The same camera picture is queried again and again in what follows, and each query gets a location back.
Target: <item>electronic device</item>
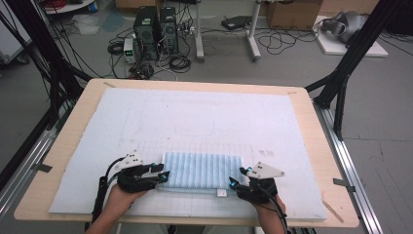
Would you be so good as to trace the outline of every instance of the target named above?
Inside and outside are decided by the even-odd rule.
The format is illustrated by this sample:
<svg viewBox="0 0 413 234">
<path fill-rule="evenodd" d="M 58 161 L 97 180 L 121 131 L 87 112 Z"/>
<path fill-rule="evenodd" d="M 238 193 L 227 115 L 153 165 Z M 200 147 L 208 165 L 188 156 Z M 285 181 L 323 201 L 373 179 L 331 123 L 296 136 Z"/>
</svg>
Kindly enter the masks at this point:
<svg viewBox="0 0 413 234">
<path fill-rule="evenodd" d="M 341 42 L 349 45 L 366 21 L 367 16 L 360 15 L 357 12 L 340 12 L 333 18 L 324 19 L 321 30 L 331 32 Z"/>
<path fill-rule="evenodd" d="M 129 64 L 135 64 L 137 61 L 136 46 L 133 38 L 125 38 L 124 42 L 125 60 Z"/>
<path fill-rule="evenodd" d="M 161 40 L 161 25 L 155 6 L 138 8 L 133 24 L 137 47 L 141 59 L 158 59 L 158 42 Z"/>
<path fill-rule="evenodd" d="M 227 28 L 228 30 L 234 30 L 237 28 L 243 28 L 247 25 L 250 25 L 252 17 L 234 17 L 230 19 L 223 20 L 221 25 Z"/>
<path fill-rule="evenodd" d="M 168 50 L 171 54 L 178 53 L 175 8 L 161 8 L 159 11 L 159 21 L 161 22 L 164 50 Z"/>
</svg>

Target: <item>wooden table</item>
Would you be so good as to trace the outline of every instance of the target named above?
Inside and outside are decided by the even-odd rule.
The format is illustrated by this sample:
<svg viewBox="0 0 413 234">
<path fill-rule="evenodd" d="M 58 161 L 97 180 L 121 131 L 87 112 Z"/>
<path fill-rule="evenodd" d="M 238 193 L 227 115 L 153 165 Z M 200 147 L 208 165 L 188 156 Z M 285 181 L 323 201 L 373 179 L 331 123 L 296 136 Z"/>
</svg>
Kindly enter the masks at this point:
<svg viewBox="0 0 413 234">
<path fill-rule="evenodd" d="M 83 131 L 106 89 L 136 88 L 148 90 L 181 90 L 226 93 L 251 93 L 289 96 L 313 165 L 327 219 L 317 222 L 294 222 L 288 226 L 356 227 L 358 218 L 347 189 L 333 184 L 333 178 L 342 178 L 324 135 L 319 118 L 307 91 L 296 87 L 208 84 L 164 81 L 131 81 L 93 79 L 89 82 L 70 114 L 44 164 L 53 167 L 49 173 L 38 172 L 15 211 L 16 219 L 90 221 L 91 214 L 50 214 L 63 172 L 73 155 Z M 175 223 L 200 225 L 254 225 L 256 218 L 204 218 L 175 216 L 124 216 L 122 222 Z"/>
</svg>

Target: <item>blue striped cloth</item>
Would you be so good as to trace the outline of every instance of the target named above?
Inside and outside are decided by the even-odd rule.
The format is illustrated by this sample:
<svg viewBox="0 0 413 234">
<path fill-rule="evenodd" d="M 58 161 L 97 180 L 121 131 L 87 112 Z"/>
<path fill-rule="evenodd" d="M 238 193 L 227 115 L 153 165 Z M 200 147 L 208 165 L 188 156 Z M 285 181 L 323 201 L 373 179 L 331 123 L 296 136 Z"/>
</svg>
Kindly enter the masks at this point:
<svg viewBox="0 0 413 234">
<path fill-rule="evenodd" d="M 170 171 L 169 181 L 161 189 L 228 189 L 229 176 L 244 181 L 241 166 L 239 156 L 168 152 L 164 155 L 164 172 Z"/>
</svg>

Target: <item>metal rail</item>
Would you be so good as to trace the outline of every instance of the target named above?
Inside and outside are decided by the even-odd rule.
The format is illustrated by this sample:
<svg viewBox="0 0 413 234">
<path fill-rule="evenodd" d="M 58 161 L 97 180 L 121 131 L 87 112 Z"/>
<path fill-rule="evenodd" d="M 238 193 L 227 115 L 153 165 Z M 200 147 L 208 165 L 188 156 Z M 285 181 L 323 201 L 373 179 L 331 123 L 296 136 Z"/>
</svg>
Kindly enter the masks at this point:
<svg viewBox="0 0 413 234">
<path fill-rule="evenodd" d="M 315 108 L 324 120 L 325 130 L 328 132 L 331 143 L 334 146 L 335 157 L 337 162 L 340 163 L 339 166 L 340 170 L 342 170 L 343 177 L 348 181 L 349 185 L 356 190 L 355 192 L 351 192 L 350 195 L 353 196 L 354 201 L 357 203 L 365 228 L 370 234 L 383 234 L 382 227 L 364 191 L 364 187 L 358 177 L 356 167 L 353 164 L 346 144 L 340 140 L 334 132 L 334 117 L 331 110 L 322 109 L 319 106 L 315 106 Z"/>
<path fill-rule="evenodd" d="M 31 176 L 36 172 L 36 165 L 42 161 L 43 156 L 52 147 L 55 139 L 56 128 L 44 131 L 27 154 L 27 157 L 20 164 L 16 173 L 9 180 L 9 183 L 2 190 L 0 194 L 0 222 Z"/>
</svg>

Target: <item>computer case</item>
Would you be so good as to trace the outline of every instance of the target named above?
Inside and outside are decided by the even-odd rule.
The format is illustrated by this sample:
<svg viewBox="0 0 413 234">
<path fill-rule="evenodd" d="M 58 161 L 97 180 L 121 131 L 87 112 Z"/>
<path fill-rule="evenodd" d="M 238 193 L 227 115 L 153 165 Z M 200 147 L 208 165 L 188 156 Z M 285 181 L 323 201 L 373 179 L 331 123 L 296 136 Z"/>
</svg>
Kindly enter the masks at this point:
<svg viewBox="0 0 413 234">
<path fill-rule="evenodd" d="M 161 8 L 159 18 L 162 28 L 162 36 L 164 38 L 164 50 L 169 50 L 170 53 L 178 53 L 178 34 L 176 30 L 176 13 L 174 7 Z"/>
<path fill-rule="evenodd" d="M 157 45 L 161 41 L 162 35 L 157 8 L 155 6 L 139 7 L 133 30 L 140 57 L 148 60 L 158 59 Z"/>
</svg>

